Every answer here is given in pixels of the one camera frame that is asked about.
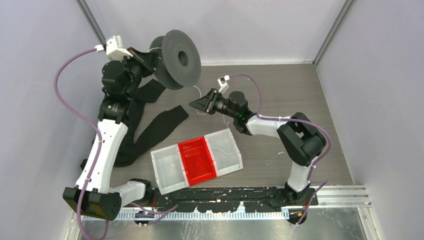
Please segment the dark grey cable spool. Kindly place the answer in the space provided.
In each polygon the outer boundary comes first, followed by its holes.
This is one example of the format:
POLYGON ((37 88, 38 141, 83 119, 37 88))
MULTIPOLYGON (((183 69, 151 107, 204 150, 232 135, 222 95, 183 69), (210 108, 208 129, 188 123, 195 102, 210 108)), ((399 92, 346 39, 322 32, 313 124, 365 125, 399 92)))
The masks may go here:
POLYGON ((158 54, 154 76, 167 89, 180 90, 199 81, 202 71, 200 54, 183 31, 174 29, 156 37, 149 52, 158 54))

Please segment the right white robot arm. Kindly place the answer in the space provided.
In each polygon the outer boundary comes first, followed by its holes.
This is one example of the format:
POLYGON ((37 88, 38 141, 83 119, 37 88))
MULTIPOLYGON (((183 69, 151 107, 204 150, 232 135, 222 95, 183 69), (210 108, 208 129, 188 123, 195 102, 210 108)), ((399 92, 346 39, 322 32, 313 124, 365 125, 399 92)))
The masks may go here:
POLYGON ((233 91, 225 98, 212 88, 206 95, 190 102, 189 106, 209 115, 220 113, 231 117, 241 134, 280 139, 292 160, 291 172, 283 190, 291 205, 299 205, 305 199, 313 168, 332 147, 328 133, 310 122, 305 114, 297 112, 289 117, 271 117, 254 113, 241 91, 233 91))

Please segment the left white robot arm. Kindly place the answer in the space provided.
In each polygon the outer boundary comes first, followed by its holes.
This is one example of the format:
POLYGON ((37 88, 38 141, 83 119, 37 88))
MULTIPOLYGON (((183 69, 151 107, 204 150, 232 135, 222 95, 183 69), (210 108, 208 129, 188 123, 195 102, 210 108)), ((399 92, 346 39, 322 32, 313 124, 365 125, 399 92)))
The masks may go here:
POLYGON ((101 51, 105 51, 112 60, 102 68, 104 98, 99 107, 97 124, 70 107, 59 94, 59 76, 71 60, 60 67, 53 85, 58 100, 96 131, 80 177, 73 187, 64 189, 62 197, 78 215, 113 221, 120 209, 131 202, 148 207, 154 199, 143 180, 133 179, 124 185, 111 187, 110 179, 119 147, 129 129, 129 109, 142 78, 149 77, 156 70, 158 55, 155 52, 139 52, 132 47, 125 49, 97 45, 94 49, 77 54, 77 57, 101 51))

